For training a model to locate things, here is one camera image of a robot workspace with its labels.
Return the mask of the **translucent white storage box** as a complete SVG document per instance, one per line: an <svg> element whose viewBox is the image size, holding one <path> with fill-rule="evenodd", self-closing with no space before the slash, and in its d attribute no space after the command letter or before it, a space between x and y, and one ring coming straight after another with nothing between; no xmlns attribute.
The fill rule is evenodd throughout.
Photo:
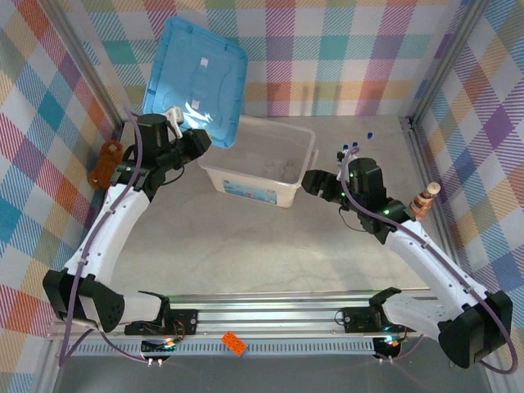
<svg viewBox="0 0 524 393"><path fill-rule="evenodd" d="M243 116L235 144L210 147L198 165L218 192L289 208L317 160L315 142L315 133L305 127ZM282 165L288 160L297 168L295 183L282 181Z"/></svg>

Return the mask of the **blue plastic box lid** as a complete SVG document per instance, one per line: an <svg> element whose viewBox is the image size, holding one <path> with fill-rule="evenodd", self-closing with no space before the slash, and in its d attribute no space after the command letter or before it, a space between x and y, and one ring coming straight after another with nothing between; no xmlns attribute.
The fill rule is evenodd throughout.
<svg viewBox="0 0 524 393"><path fill-rule="evenodd" d="M142 112L183 110L182 130L204 129L215 147L237 139L248 55L236 43L180 17L164 25L147 83Z"/></svg>

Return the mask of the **brown plush toy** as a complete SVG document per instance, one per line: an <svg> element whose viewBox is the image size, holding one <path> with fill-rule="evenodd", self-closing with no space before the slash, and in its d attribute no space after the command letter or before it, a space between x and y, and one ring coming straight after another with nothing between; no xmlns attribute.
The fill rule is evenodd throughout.
<svg viewBox="0 0 524 393"><path fill-rule="evenodd" d="M94 189L107 189L111 176L121 164L124 155L123 145L115 140L104 142L99 151L97 163L88 175L89 185Z"/></svg>

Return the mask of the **brown sauce bottle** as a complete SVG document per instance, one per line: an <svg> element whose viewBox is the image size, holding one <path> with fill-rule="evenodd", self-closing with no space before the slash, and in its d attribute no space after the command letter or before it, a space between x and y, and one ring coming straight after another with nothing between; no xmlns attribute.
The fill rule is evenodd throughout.
<svg viewBox="0 0 524 393"><path fill-rule="evenodd" d="M414 197L409 204L409 209L416 220L421 220L427 215L440 190L440 184L432 182L429 183L422 192Z"/></svg>

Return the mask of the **black controller board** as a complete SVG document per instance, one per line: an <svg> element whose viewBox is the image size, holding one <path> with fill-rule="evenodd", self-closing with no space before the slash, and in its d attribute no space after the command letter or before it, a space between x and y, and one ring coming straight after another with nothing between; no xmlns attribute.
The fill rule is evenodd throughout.
<svg viewBox="0 0 524 393"><path fill-rule="evenodd" d="M374 337L373 348L377 359L395 358L400 355L403 340L398 337Z"/></svg>
<svg viewBox="0 0 524 393"><path fill-rule="evenodd" d="M149 363L162 364L169 359L177 349L178 342L175 339L142 340L140 344L140 355Z"/></svg>

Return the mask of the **orange toy brick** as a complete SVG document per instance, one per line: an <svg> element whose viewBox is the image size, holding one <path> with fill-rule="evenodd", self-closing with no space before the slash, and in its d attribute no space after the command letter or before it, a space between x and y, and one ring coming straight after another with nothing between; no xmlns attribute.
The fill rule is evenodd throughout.
<svg viewBox="0 0 524 393"><path fill-rule="evenodd" d="M247 344L231 331L227 331L222 336L222 342L236 356L242 356L246 351Z"/></svg>

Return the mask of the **aluminium frame post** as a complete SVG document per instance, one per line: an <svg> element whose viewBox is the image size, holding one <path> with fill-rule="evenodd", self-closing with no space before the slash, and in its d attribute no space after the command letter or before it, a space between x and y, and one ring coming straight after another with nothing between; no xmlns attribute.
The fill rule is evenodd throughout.
<svg viewBox="0 0 524 393"><path fill-rule="evenodd" d="M122 131L124 121L121 119L109 93L95 71L92 62L90 61L88 54L85 52L79 36L68 20L66 13L62 10L57 0L38 0L38 2L64 42L66 49L69 51L71 58L77 65L79 72L85 78L88 86L92 89L94 97L99 101L100 106L111 122L111 125L115 130Z"/></svg>
<svg viewBox="0 0 524 393"><path fill-rule="evenodd" d="M460 52L480 20L490 0L452 0L452 14L443 15L437 28L438 46L430 50L431 59L425 67L417 92L406 110L410 124L419 123L430 109L438 90L457 61Z"/></svg>

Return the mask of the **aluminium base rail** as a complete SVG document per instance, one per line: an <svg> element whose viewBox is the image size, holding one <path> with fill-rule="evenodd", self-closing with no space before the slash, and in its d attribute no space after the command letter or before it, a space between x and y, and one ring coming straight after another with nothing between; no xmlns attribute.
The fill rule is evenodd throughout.
<svg viewBox="0 0 524 393"><path fill-rule="evenodd" d="M238 296L162 296L140 291L92 300L80 296L70 334L89 328L107 336L242 338L399 337L436 339L455 319L478 308L471 289L321 292Z"/></svg>

